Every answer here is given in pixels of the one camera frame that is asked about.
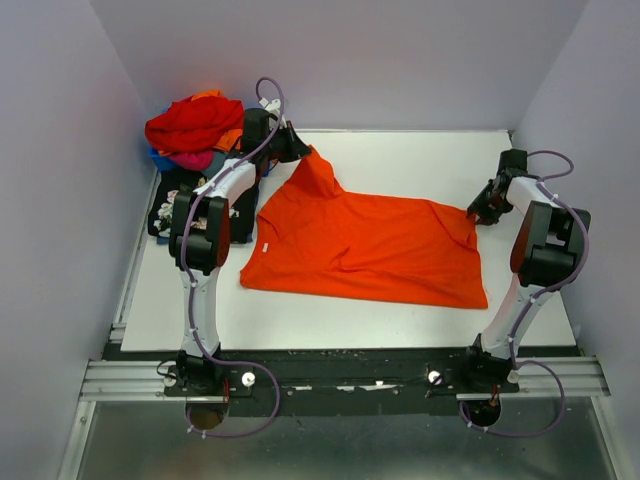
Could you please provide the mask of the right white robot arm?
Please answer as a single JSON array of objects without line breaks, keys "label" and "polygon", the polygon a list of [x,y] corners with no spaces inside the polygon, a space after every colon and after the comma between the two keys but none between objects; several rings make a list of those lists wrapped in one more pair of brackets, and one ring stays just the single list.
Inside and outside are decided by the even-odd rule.
[{"label": "right white robot arm", "polygon": [[[555,156],[568,169],[533,175],[528,160],[538,154]],[[496,176],[467,208],[467,216],[482,226],[497,224],[513,210],[522,215],[509,259],[512,280],[508,292],[494,319],[474,342],[480,357],[464,362],[459,370],[462,384],[471,391],[483,391],[496,380],[496,369],[489,360],[515,362],[522,338],[541,307],[585,266],[591,213],[569,206],[546,187],[548,180],[573,170],[573,162],[559,152],[506,150],[500,154]]]}]

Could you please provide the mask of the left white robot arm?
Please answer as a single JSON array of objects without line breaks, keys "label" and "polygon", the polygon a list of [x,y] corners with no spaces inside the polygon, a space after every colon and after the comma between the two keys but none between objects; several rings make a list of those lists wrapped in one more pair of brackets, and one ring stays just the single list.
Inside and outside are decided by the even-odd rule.
[{"label": "left white robot arm", "polygon": [[174,199],[169,253],[180,270],[185,327],[180,354],[205,358],[216,353],[216,290],[232,243],[253,232],[259,184],[273,163],[310,153],[285,119],[279,100],[261,100],[245,111],[243,134],[220,170],[203,186]]}]

